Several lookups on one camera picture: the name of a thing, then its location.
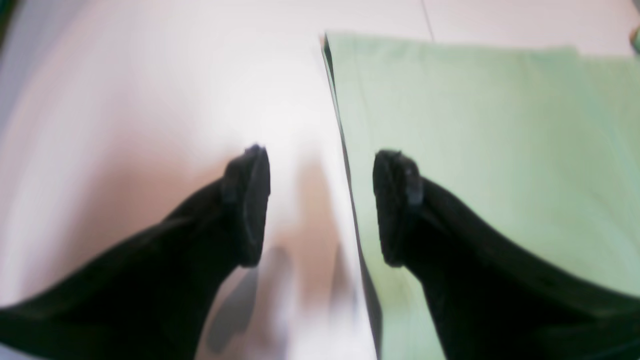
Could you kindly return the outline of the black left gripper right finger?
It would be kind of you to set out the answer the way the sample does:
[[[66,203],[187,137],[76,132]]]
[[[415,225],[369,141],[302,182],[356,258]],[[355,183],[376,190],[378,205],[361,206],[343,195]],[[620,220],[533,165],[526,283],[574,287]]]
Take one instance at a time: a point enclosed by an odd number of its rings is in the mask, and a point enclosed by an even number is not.
[[[640,302],[495,230],[401,152],[372,171],[382,257],[422,285],[448,360],[637,360]]]

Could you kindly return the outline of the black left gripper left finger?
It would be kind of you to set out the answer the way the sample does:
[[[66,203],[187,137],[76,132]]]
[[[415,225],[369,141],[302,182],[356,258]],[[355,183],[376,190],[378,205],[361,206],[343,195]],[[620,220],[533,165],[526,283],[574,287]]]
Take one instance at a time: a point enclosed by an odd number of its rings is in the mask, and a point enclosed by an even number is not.
[[[266,148],[162,221],[1,310],[1,344],[47,360],[192,360],[222,283],[258,265],[271,191]]]

